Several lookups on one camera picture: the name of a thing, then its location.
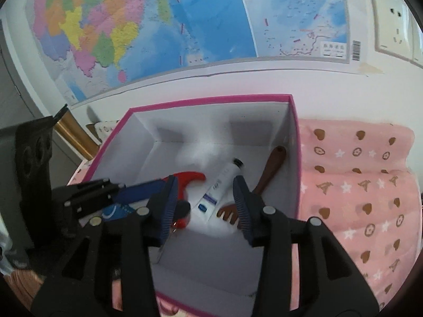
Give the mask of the red handled tool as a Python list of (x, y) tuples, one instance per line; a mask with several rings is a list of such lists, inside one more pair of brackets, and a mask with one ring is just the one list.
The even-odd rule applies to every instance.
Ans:
[(206, 181), (205, 174), (195, 171), (174, 173), (173, 176), (178, 179), (178, 208), (176, 208), (173, 217), (170, 236), (176, 231), (186, 228), (191, 220), (191, 205), (187, 200), (188, 195), (186, 193), (186, 188), (195, 181)]

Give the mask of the white blue cream tube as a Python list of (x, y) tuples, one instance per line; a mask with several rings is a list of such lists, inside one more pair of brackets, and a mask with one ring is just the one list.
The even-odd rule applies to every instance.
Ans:
[(201, 222), (209, 221), (217, 205), (232, 186), (234, 178), (240, 174), (243, 166), (244, 163), (240, 159), (234, 158), (222, 168), (218, 176), (212, 181), (208, 190), (193, 209), (193, 213)]

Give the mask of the brown wooden comb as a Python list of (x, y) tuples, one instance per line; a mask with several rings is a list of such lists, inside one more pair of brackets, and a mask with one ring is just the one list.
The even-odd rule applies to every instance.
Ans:
[[(256, 185), (253, 193), (257, 195), (262, 195), (266, 190), (274, 176), (278, 173), (279, 169), (282, 167), (287, 156), (287, 150), (283, 146), (277, 146), (273, 149), (268, 157), (263, 173)], [(235, 225), (239, 219), (237, 207), (235, 203), (231, 203), (221, 207), (217, 211), (217, 218), (222, 219), (225, 222), (228, 222), (230, 225)]]

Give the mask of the pink patterned blanket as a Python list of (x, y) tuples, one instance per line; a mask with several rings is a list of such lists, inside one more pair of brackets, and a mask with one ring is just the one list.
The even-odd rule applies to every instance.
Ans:
[(298, 217), (319, 217), (386, 306), (420, 251), (422, 208), (408, 127), (302, 119)]

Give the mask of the gold metal post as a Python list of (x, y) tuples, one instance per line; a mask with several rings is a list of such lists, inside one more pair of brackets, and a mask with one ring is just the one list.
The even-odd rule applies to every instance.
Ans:
[(92, 160), (99, 151), (99, 145), (85, 132), (79, 122), (65, 105), (56, 115), (54, 126), (62, 136), (83, 158)]

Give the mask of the wall map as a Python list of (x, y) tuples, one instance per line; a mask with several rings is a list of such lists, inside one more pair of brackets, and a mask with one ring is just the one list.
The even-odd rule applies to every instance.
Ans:
[(348, 56), (346, 0), (27, 0), (25, 12), (72, 105), (203, 64)]

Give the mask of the white wall socket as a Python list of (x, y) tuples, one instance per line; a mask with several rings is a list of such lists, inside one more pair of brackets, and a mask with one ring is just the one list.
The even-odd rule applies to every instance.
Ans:
[(371, 0), (374, 11), (375, 49), (406, 61), (412, 59), (409, 9), (403, 0)]

